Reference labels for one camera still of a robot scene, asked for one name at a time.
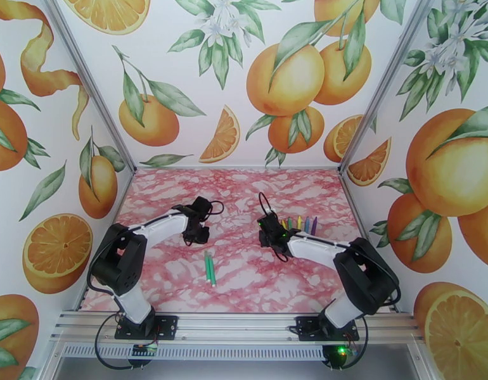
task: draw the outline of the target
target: white cable tray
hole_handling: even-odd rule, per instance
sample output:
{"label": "white cable tray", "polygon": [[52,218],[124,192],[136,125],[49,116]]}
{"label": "white cable tray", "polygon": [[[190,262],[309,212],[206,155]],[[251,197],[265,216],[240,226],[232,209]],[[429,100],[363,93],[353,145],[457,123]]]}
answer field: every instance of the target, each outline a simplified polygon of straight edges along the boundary
{"label": "white cable tray", "polygon": [[[322,361],[321,346],[159,346],[151,353],[133,353],[130,344],[100,343],[103,358],[144,358],[147,360],[218,361]],[[65,343],[62,357],[95,358],[92,343]]]}

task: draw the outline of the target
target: mounting plate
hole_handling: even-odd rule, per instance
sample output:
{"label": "mounting plate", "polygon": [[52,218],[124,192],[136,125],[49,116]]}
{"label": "mounting plate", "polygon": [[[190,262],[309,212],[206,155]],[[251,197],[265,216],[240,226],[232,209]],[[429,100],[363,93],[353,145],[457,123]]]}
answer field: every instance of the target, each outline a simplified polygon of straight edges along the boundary
{"label": "mounting plate", "polygon": [[[177,316],[154,316],[154,327],[148,336],[144,336],[143,332],[137,329],[130,328],[124,318],[119,320],[115,330],[114,338],[116,340],[174,340],[176,338]],[[154,335],[154,331],[159,330],[158,336]]]}
{"label": "mounting plate", "polygon": [[295,318],[295,327],[300,341],[345,341],[348,337],[352,341],[359,341],[359,333],[355,321],[349,322],[344,328],[334,328],[330,336],[319,329],[318,317],[298,316]]}

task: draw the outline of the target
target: pink marble surface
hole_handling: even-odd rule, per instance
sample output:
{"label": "pink marble surface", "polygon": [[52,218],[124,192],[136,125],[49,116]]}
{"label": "pink marble surface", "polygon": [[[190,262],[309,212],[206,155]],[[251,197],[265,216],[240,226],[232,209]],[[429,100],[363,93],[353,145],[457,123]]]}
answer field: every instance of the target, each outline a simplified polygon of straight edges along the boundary
{"label": "pink marble surface", "polygon": [[[198,195],[226,206],[206,222],[207,244],[187,247],[173,236],[146,255],[141,285],[157,311],[319,312],[340,293],[335,271],[307,260],[283,263],[260,247],[260,191],[280,218],[318,216],[317,236],[359,236],[335,170],[139,170],[119,214],[122,224],[142,223]],[[205,250],[214,256],[216,287],[205,280]],[[82,302],[82,310],[116,309],[109,296],[93,291]]]}

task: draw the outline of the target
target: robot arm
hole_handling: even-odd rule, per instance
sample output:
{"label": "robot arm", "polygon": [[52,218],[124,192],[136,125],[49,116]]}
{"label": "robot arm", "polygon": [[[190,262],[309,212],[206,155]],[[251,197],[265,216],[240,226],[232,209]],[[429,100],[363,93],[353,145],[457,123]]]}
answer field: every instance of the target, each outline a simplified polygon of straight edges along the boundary
{"label": "robot arm", "polygon": [[399,288],[397,276],[366,239],[336,243],[297,229],[287,231],[272,211],[258,219],[258,223],[261,246],[285,256],[283,261],[288,257],[305,258],[338,272],[345,293],[320,314],[319,327],[325,334],[362,315],[375,314]]}
{"label": "robot arm", "polygon": [[154,308],[145,299],[139,285],[145,253],[164,239],[181,233],[184,242],[204,244],[209,228],[203,222],[212,212],[212,204],[197,197],[192,205],[176,205],[167,213],[144,225],[126,227],[113,224],[106,232],[88,275],[93,275],[113,295],[125,313],[127,327],[148,336],[154,328]]}

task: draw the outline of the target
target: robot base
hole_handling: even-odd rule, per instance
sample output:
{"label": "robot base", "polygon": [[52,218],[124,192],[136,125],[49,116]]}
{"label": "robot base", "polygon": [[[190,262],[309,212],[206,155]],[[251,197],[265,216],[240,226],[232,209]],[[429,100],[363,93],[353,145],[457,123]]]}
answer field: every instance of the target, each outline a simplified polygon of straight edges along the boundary
{"label": "robot base", "polygon": [[348,339],[358,341],[360,339],[354,321],[350,321],[340,329],[332,327],[327,333],[320,327],[318,316],[299,316],[295,318],[295,328],[300,341],[345,341]]}
{"label": "robot base", "polygon": [[155,315],[153,327],[145,335],[143,328],[137,328],[137,325],[126,318],[122,318],[117,324],[114,338],[117,340],[174,340],[176,338],[178,320],[179,317],[177,316]]}

